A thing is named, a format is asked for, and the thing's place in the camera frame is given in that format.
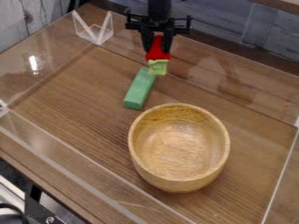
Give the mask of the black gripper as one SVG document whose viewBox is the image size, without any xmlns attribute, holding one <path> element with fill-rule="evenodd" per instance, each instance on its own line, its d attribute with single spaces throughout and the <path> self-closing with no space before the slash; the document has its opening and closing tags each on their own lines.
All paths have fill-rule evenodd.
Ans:
<svg viewBox="0 0 299 224">
<path fill-rule="evenodd" d="M 173 47 L 174 34 L 189 34 L 191 32 L 193 16 L 155 20 L 150 16 L 127 13 L 126 28 L 141 32 L 146 52 L 150 51 L 153 46 L 155 37 L 153 32 L 163 32 L 163 53 L 169 53 Z"/>
</svg>

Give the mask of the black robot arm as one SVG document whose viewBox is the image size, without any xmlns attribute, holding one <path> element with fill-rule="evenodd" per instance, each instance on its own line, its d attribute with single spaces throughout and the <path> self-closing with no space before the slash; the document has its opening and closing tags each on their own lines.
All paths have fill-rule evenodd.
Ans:
<svg viewBox="0 0 299 224">
<path fill-rule="evenodd" d="M 147 14 L 134 14 L 131 9 L 126 9 L 126 28 L 139 31 L 143 48 L 149 53 L 154 45 L 155 34 L 163 34 L 163 53 L 171 51 L 174 37 L 178 34 L 190 34 L 193 29 L 193 16 L 173 17 L 173 0 L 149 0 Z"/>
</svg>

